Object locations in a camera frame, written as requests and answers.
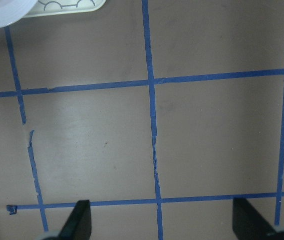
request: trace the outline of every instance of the beige floor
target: beige floor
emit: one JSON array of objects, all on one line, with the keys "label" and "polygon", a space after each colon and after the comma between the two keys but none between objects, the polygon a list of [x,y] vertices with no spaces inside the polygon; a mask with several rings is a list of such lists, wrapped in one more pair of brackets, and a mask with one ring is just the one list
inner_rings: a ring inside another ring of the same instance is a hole
[{"label": "beige floor", "polygon": [[[284,0],[150,0],[148,12],[155,82],[173,81],[155,85],[162,200],[155,193],[154,122],[143,81],[141,1],[107,0],[95,12],[10,26],[26,124],[0,29],[0,240],[34,239],[44,231],[28,153],[31,130],[49,230],[60,229],[72,210],[50,204],[81,199],[95,203],[92,240],[156,240],[161,225],[165,240],[235,240],[232,195],[260,196],[251,203],[274,223]],[[182,78],[235,72],[246,73]],[[94,89],[77,91],[77,85]],[[223,195],[230,197],[192,198]],[[149,202],[115,204],[121,200]],[[21,208],[9,215],[8,204]],[[22,209],[29,205],[35,209]]]}]

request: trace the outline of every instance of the gray floor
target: gray floor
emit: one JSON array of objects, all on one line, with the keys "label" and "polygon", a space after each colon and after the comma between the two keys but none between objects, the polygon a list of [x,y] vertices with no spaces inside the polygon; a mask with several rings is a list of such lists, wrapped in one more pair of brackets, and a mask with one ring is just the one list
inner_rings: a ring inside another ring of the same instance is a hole
[{"label": "gray floor", "polygon": [[235,240],[234,195],[271,224],[282,195],[284,226],[284,0],[150,0],[148,13],[156,145],[140,0],[11,25],[21,92],[0,29],[0,240],[45,228],[32,130],[49,230],[90,199],[92,240]]}]

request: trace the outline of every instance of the white plastic tray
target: white plastic tray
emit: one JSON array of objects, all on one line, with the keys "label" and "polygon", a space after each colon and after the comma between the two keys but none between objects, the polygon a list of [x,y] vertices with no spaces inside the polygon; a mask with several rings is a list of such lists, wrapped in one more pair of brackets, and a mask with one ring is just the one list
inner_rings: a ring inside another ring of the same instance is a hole
[{"label": "white plastic tray", "polygon": [[105,2],[106,0],[39,0],[24,17],[92,12]]}]

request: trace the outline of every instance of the white container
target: white container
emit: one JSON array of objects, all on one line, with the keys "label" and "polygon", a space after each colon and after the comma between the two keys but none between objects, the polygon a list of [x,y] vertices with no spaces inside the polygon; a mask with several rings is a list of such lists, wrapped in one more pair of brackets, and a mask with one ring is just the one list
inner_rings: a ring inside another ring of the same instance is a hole
[{"label": "white container", "polygon": [[36,3],[37,0],[0,0],[0,28],[21,19]]},{"label": "white container", "polygon": [[92,12],[105,2],[106,0],[39,0],[25,17]]}]

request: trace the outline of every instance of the black plastic piece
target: black plastic piece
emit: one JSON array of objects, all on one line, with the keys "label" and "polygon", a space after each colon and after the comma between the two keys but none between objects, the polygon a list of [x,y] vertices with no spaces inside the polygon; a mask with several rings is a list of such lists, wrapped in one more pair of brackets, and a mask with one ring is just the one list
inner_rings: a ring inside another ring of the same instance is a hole
[{"label": "black plastic piece", "polygon": [[78,201],[57,237],[45,240],[89,240],[92,232],[89,200]]},{"label": "black plastic piece", "polygon": [[284,240],[245,198],[233,199],[232,227],[238,240]]}]

